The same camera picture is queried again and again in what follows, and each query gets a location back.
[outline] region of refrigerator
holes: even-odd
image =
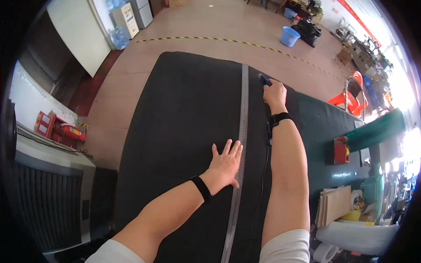
[[[152,12],[148,0],[130,0],[134,17],[139,29],[146,28],[152,22]]]

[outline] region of white sleeve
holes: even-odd
[[[135,252],[113,239],[107,240],[85,263],[145,263]]]
[[[260,252],[259,263],[308,263],[310,233],[291,230],[272,238]]]

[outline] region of blue knife handle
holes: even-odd
[[[265,75],[263,75],[263,74],[260,77],[260,82],[263,83],[263,85],[268,85],[269,87],[272,86],[272,84],[269,82],[269,80],[267,79],[267,77]]]

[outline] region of red fire extinguisher box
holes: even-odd
[[[66,135],[66,133],[63,133],[63,126],[68,126],[68,125],[69,125],[68,123],[66,123],[59,117],[57,117],[57,115],[53,112],[50,112],[50,114],[48,115],[46,115],[44,112],[40,112],[38,114],[37,122],[35,124],[35,130],[39,134],[53,141],[56,141],[58,143],[61,143],[63,145],[66,145],[75,149],[77,141],[84,141],[85,135],[80,134],[81,132],[76,127],[73,127],[73,126],[70,126],[71,130],[73,131],[73,133],[78,134],[77,137],[79,138],[79,140]]]

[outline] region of yellow container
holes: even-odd
[[[345,219],[345,220],[358,221],[360,216],[361,216],[360,210],[352,210],[351,212],[347,213],[346,215],[344,215],[341,218]]]

